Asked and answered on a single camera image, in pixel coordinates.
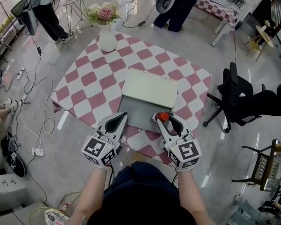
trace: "small white table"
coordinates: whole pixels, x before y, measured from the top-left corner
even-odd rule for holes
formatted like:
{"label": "small white table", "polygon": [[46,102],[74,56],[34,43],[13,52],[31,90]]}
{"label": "small white table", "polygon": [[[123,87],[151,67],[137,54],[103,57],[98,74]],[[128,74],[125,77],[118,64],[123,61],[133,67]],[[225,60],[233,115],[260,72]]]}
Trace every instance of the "small white table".
{"label": "small white table", "polygon": [[[86,9],[86,6],[85,6],[83,0],[60,0],[59,6],[66,6],[67,24],[68,24],[68,27],[69,27],[69,32],[71,32],[72,29],[73,29],[74,27],[76,27],[77,24],[82,20],[82,15],[84,15],[84,16],[86,17],[86,15],[82,12],[81,3],[83,3],[84,8]],[[79,10],[80,14],[79,14],[79,12],[77,12],[77,11],[74,9],[73,5],[76,6],[76,8]],[[70,20],[69,20],[69,17],[68,17],[67,6],[70,6],[70,7],[71,7]],[[72,25],[71,25],[71,22],[72,22],[72,11],[74,11],[74,12],[79,16],[79,18],[80,18],[80,20],[79,20],[79,21],[75,24],[75,26],[73,26],[73,27],[72,27]]]}

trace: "person's arm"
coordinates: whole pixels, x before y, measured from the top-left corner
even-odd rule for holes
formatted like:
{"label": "person's arm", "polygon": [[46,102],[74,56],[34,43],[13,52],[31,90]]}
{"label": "person's arm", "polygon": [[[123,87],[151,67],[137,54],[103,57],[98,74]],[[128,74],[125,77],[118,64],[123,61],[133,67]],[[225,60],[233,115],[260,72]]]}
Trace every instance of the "person's arm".
{"label": "person's arm", "polygon": [[192,214],[197,225],[215,225],[206,212],[192,172],[178,172],[178,180],[180,205]]}
{"label": "person's arm", "polygon": [[102,207],[107,170],[94,167],[82,190],[74,213],[66,225],[80,225],[83,218],[89,217]]}

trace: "gray floor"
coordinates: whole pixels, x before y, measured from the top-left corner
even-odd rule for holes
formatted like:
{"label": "gray floor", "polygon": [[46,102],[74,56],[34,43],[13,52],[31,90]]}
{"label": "gray floor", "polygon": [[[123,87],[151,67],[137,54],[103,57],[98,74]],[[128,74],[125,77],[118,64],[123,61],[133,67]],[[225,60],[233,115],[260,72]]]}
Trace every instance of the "gray floor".
{"label": "gray floor", "polygon": [[[116,0],[84,0],[89,6],[93,3]],[[125,3],[121,0],[120,11],[125,19],[126,12],[133,7],[133,3]],[[130,12],[127,26],[137,25],[146,19],[156,0],[135,0],[136,6]],[[59,7],[56,11],[60,24],[67,30],[66,10]],[[202,68],[212,74],[212,85],[209,92],[217,95],[216,86],[222,83],[222,72],[229,67],[231,61],[235,61],[235,50],[233,34],[230,33],[218,42],[216,47],[210,44],[215,38],[214,30],[219,20],[210,17],[204,24],[201,20],[208,16],[207,13],[193,8],[189,18],[184,23],[184,30],[180,33],[169,32],[152,26],[153,20],[157,16],[154,9],[145,25],[138,28],[128,29],[121,26],[121,22],[115,24],[114,29],[132,36],[149,41],[177,55],[183,56],[191,62],[199,64]],[[73,16],[73,24],[77,22],[77,17]],[[79,23],[80,28],[87,26],[85,21]],[[77,31],[76,39],[66,45],[56,45],[40,26],[34,40],[42,49],[42,59],[36,69],[36,81],[48,76],[53,79],[53,89],[57,86],[64,73],[75,61],[82,50],[99,33],[97,26],[84,28]],[[257,55],[245,57],[247,48],[244,43],[249,39],[243,29],[235,32],[237,50],[237,70],[238,74],[250,81],[256,93],[261,91],[261,84],[265,84],[267,89],[276,91],[281,83],[281,60],[278,58],[276,47],[269,46],[264,54],[255,63]],[[5,82],[9,84],[13,75],[19,71],[21,61],[24,60],[30,81],[34,79],[34,69],[39,60],[37,50],[31,38],[23,32],[19,39],[13,44],[13,51],[6,54],[9,65],[2,63],[2,68],[8,68],[5,75]],[[26,75],[20,80],[20,88],[26,83]],[[44,110],[46,99],[51,88],[51,81],[44,80],[37,85],[28,95],[27,100],[30,105],[25,105],[22,115],[18,116],[18,140],[22,147],[19,154],[25,159],[27,153],[31,151],[36,141],[36,136],[25,129],[39,133],[40,126],[44,120]],[[13,83],[9,92],[0,90],[0,101],[10,96],[13,99],[21,98],[23,92],[18,92],[18,85]],[[203,156],[199,160],[193,174],[211,218],[218,224],[227,223],[236,207],[233,197],[243,193],[244,197],[254,206],[260,205],[270,194],[259,191],[259,187],[247,187],[242,183],[232,183],[233,178],[242,178],[246,175],[246,169],[252,153],[240,150],[242,145],[264,148],[271,144],[272,139],[279,138],[281,133],[281,117],[263,116],[262,118],[240,127],[232,124],[229,134],[222,133],[224,124],[224,114],[220,114],[207,128],[202,127],[202,122],[206,120],[215,110],[214,103],[207,98],[202,113],[201,121],[197,131],[197,138],[201,145]],[[46,117],[55,119],[55,129],[52,134],[41,133],[42,145],[45,156],[37,157],[30,165],[31,174],[42,185],[48,195],[47,204],[56,207],[61,198],[70,192],[80,191],[92,169],[92,164],[88,162],[80,152],[80,148],[92,129],[82,121],[72,115],[68,115],[62,128],[57,129],[57,125],[64,112],[53,112],[53,106],[49,99]],[[15,132],[16,117],[11,120],[13,132]],[[116,173],[123,166],[128,165],[135,156],[134,152],[124,148],[120,155],[113,160]],[[172,180],[175,175],[173,168],[163,165],[152,159],[152,162],[159,167],[164,174]],[[30,195],[34,200],[44,199],[44,195],[39,187],[26,177]]]}

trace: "white vase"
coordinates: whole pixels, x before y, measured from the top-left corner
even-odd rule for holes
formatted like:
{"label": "white vase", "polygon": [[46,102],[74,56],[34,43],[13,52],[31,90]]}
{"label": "white vase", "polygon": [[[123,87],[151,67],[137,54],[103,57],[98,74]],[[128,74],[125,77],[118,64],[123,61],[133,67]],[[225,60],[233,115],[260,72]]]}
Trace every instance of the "white vase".
{"label": "white vase", "polygon": [[112,52],[117,48],[117,40],[111,31],[110,25],[99,25],[101,28],[99,47],[104,52]]}

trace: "pink flower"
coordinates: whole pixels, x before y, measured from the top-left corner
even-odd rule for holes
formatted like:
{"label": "pink flower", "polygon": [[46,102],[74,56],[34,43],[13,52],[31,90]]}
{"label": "pink flower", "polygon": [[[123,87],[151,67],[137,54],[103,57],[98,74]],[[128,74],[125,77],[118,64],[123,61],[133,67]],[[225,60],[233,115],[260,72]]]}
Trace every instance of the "pink flower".
{"label": "pink flower", "polygon": [[99,18],[102,20],[109,20],[113,15],[113,9],[111,7],[103,7],[98,11]]}

